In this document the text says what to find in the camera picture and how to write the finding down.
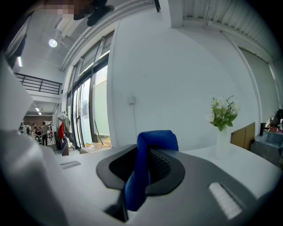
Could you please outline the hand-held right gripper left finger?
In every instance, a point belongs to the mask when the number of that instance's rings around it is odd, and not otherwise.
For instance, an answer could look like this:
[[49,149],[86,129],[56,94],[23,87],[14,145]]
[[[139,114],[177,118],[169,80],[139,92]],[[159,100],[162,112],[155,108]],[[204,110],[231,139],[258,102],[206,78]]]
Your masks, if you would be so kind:
[[59,157],[41,148],[44,182],[41,224],[45,226],[130,226],[125,173],[131,172],[135,145]]

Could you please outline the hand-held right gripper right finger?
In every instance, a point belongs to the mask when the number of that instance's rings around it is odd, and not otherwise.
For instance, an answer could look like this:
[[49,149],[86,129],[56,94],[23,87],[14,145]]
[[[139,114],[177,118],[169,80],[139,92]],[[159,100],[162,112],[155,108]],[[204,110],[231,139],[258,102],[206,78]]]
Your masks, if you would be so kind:
[[180,164],[182,181],[169,193],[148,196],[130,219],[132,226],[244,226],[261,202],[216,164],[178,151],[156,149]]

